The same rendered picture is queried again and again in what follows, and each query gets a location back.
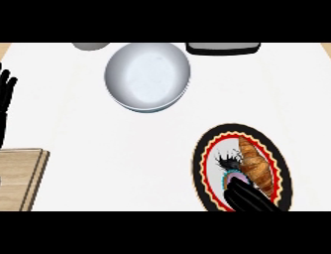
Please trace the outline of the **grey round container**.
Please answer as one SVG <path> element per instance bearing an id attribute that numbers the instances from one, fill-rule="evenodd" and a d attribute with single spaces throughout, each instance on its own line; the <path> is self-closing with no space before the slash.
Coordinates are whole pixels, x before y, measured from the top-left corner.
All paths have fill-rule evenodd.
<path id="1" fill-rule="evenodd" d="M 72 43 L 81 51 L 96 51 L 108 46 L 109 43 Z"/>

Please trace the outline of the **grey and black appliance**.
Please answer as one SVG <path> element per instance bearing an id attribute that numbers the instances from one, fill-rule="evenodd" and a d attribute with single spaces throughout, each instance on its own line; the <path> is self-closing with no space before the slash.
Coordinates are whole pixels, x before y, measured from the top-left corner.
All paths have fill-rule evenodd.
<path id="1" fill-rule="evenodd" d="M 188 43 L 186 51 L 199 56 L 233 56 L 254 54 L 260 43 Z"/>

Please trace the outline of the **white bowl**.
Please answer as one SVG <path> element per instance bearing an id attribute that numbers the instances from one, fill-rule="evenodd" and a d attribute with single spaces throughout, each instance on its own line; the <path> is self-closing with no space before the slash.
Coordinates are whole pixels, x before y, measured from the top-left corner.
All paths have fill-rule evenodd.
<path id="1" fill-rule="evenodd" d="M 112 55 L 103 73 L 105 87 L 115 102 L 129 110 L 152 113 L 183 96 L 191 64 L 170 43 L 132 43 Z"/>

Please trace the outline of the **black and red patterned plate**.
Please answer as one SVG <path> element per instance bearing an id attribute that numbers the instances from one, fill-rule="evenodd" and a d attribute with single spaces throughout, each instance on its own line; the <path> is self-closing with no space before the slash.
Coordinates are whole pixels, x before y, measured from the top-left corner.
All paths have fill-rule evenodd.
<path id="1" fill-rule="evenodd" d="M 248 139 L 258 154 L 269 163 L 273 182 L 272 196 L 264 195 L 254 182 L 251 182 L 250 186 L 263 193 L 264 197 L 282 211 L 288 211 L 292 188 L 285 160 L 267 137 L 256 129 L 242 124 L 223 124 L 214 127 L 202 135 L 195 148 L 192 174 L 195 189 L 204 208 L 207 211 L 233 211 L 225 199 L 226 189 L 223 189 L 222 179 L 226 172 L 242 172 L 241 137 Z"/>

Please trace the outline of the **white placemat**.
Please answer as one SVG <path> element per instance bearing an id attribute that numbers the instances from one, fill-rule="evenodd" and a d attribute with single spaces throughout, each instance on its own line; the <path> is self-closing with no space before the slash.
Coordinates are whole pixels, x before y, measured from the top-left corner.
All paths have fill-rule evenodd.
<path id="1" fill-rule="evenodd" d="M 318 44 L 264 44 L 253 55 L 192 56 L 191 83 L 157 113 L 118 105 L 103 84 L 120 46 L 15 44 L 18 78 L 5 145 L 50 151 L 39 210 L 199 210 L 192 155 L 204 133 L 239 123 L 284 157 L 295 210 L 331 210 L 331 59 Z"/>

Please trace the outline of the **brown croissant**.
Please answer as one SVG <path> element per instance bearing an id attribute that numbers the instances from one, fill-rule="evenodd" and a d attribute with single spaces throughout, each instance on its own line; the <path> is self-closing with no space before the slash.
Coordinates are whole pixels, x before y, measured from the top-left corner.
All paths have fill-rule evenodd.
<path id="1" fill-rule="evenodd" d="M 269 163 L 245 137 L 239 138 L 239 148 L 242 152 L 241 169 L 250 180 L 258 186 L 266 196 L 272 196 L 273 182 L 269 169 Z"/>

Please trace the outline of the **pink cupcake with teal wrapper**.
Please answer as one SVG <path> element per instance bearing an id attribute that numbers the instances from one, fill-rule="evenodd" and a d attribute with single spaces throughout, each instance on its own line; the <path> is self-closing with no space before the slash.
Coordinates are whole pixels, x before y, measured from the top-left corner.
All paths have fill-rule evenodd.
<path id="1" fill-rule="evenodd" d="M 247 175 L 242 172 L 239 172 L 239 171 L 229 171 L 229 172 L 226 172 L 223 174 L 223 179 L 222 179 L 223 189 L 227 188 L 232 179 L 239 179 L 244 183 L 251 185 L 251 181 L 250 181 Z"/>

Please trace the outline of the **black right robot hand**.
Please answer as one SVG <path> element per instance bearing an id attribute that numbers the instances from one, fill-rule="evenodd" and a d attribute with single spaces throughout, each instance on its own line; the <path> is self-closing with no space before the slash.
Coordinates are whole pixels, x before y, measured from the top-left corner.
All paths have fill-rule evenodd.
<path id="1" fill-rule="evenodd" d="M 281 212 L 281 209 L 264 197 L 261 192 L 238 178 L 232 178 L 227 184 L 227 189 L 225 190 L 225 199 L 235 211 Z"/>

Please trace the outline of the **pale wooden board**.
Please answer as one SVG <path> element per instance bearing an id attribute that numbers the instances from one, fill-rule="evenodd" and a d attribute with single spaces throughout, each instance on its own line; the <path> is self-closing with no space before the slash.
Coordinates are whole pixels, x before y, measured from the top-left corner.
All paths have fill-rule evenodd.
<path id="1" fill-rule="evenodd" d="M 49 158 L 40 148 L 0 150 L 0 211 L 33 209 Z"/>

